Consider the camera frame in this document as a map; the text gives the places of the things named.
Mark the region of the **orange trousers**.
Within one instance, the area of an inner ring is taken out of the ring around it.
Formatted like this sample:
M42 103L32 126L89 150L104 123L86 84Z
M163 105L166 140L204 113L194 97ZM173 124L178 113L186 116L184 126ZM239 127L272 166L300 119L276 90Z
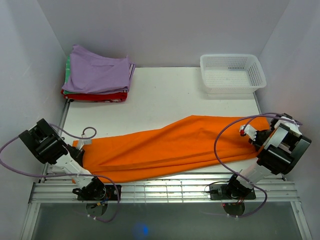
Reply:
M104 183L127 183L224 163L250 160L255 147L239 133L237 117L192 115L163 128L95 138L84 145L83 167Z

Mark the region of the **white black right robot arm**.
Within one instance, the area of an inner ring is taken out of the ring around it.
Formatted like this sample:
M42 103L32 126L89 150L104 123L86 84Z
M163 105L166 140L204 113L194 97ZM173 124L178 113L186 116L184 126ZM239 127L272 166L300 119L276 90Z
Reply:
M288 174L309 148L312 140L299 130L292 116L282 113L271 120L269 129L257 130L250 124L239 129L241 136L248 136L249 143L257 151L257 161L233 174L225 187L232 199L245 199L253 191L253 185L271 176Z

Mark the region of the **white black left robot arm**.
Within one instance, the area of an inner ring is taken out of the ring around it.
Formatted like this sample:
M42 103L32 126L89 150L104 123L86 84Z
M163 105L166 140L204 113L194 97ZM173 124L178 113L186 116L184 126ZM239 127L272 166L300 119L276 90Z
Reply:
M18 137L39 162L59 167L72 177L77 185L72 193L77 195L78 200L100 201L106 198L104 183L83 168L84 134L76 147L71 146L64 142L46 120L41 119Z

